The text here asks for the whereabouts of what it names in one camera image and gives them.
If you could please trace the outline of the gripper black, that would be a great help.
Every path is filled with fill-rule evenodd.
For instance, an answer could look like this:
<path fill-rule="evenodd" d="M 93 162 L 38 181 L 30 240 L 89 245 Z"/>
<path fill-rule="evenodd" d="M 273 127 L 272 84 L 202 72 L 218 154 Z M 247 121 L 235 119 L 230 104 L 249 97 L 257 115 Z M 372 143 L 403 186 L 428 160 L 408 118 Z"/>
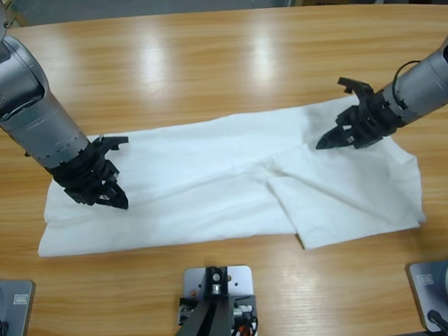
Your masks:
<path fill-rule="evenodd" d="M 107 152 L 118 149 L 117 140 L 89 143 L 73 160 L 52 168 L 51 175 L 78 204 L 101 204 L 127 210 L 126 193 L 117 184 L 120 172 L 105 158 Z"/>
<path fill-rule="evenodd" d="M 369 92 L 364 97 L 359 97 L 358 105 L 341 112 L 336 124 L 336 127 L 319 139 L 317 149 L 346 146 L 366 148 L 395 133 L 404 122 L 393 113 L 389 101 L 385 100 L 382 93 Z"/>

